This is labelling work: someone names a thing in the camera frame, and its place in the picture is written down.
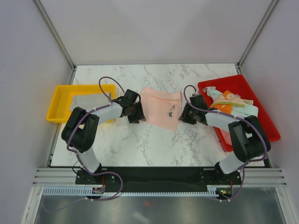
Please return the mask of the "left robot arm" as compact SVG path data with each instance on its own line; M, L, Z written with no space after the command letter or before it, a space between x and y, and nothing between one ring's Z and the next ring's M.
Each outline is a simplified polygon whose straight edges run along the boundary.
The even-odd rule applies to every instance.
M82 169L86 171L86 179L92 184L102 179L101 163L93 149L98 126L122 117L127 117L130 124L146 120L141 96L137 92L128 89L123 96L108 100L107 105L90 111L81 107L74 108L61 134L67 144L66 149L76 155Z

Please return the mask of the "pink towel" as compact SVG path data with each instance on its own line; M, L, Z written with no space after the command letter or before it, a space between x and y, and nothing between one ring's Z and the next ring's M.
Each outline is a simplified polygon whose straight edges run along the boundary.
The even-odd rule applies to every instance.
M141 92L141 103L146 122L170 131L176 131L182 112L182 93L168 93L151 88Z

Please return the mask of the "grey towel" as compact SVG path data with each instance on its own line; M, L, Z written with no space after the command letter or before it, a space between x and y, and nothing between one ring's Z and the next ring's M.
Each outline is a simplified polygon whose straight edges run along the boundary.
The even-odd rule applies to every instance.
M109 106L108 98L101 93L87 94L87 95L75 95L71 100L69 111L72 112L76 107L80 107L86 111L90 111L94 108L103 106Z

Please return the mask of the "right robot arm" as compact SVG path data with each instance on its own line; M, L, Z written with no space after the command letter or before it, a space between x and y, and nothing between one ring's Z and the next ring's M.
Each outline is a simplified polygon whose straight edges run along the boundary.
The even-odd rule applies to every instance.
M249 163L267 157L271 144L254 115L245 118L221 112L216 108L208 108L202 95L193 95L185 104L179 120L195 125L201 123L213 126L229 133L233 152L215 164L214 180L225 184L231 173L240 170Z

